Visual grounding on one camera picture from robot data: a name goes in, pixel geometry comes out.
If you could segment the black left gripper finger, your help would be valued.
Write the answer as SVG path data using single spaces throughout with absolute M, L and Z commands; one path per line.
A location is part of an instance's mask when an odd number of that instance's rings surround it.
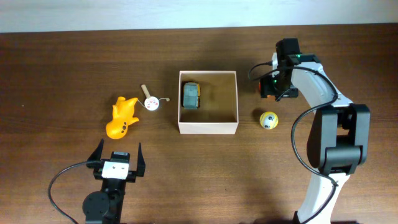
M 103 151 L 104 139 L 101 139 L 96 149 L 88 157 L 87 168 L 89 169 L 99 169 L 102 166 L 101 155 Z
M 142 145 L 139 143 L 138 154 L 137 154 L 137 167 L 136 170 L 131 172 L 131 175 L 134 177 L 143 177 L 146 170 L 146 163 L 144 160 L 144 156 L 142 153 Z

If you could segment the yellow grey toy truck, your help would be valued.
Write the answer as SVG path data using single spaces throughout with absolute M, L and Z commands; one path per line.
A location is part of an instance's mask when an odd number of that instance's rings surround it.
M 187 82 L 184 84 L 182 105 L 188 110 L 200 107 L 200 85 L 198 83 Z

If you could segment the colourful puzzle cube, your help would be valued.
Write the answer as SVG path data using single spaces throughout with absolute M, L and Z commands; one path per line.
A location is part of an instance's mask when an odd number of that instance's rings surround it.
M 275 88 L 273 82 L 259 82 L 259 92 L 261 98 L 270 98 L 275 96 Z

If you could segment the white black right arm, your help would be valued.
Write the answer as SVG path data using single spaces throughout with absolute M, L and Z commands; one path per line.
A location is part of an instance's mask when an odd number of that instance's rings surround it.
M 313 113 L 308 136 L 308 162 L 299 163 L 311 172 L 307 193 L 295 211 L 293 223 L 330 223 L 338 195 L 356 168 L 368 156 L 370 110 L 345 97 L 324 72 L 314 54 L 303 54 L 296 38 L 275 45 L 268 63 L 272 70 L 258 78 L 263 98 L 276 101 L 303 95 L 309 109 L 294 121 L 290 140 L 297 153 L 295 132 L 299 121 Z

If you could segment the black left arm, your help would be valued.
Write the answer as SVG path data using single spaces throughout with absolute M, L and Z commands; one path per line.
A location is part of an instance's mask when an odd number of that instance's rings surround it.
M 114 151 L 109 159 L 103 159 L 103 145 L 104 141 L 101 140 L 87 159 L 87 168 L 93 169 L 94 178 L 102 181 L 102 186 L 99 191 L 90 193 L 83 201 L 82 209 L 86 223 L 120 223 L 126 184 L 134 183 L 138 177 L 143 177 L 146 170 L 140 146 L 137 168 L 131 170 L 130 153 Z

